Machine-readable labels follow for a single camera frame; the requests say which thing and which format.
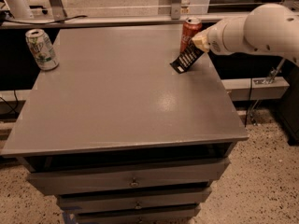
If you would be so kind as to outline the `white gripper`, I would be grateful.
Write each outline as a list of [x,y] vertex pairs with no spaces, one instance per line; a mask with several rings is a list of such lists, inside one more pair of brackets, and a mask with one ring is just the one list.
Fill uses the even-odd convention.
[[193,38],[193,44],[203,52],[211,50],[216,55],[231,55],[232,32],[231,20],[221,20],[197,33]]

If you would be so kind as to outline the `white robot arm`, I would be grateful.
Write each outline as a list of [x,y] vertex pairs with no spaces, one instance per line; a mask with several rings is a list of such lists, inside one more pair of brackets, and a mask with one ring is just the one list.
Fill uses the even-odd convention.
[[299,17],[287,7],[265,4],[197,33],[193,44],[216,55],[246,53],[284,58],[299,66]]

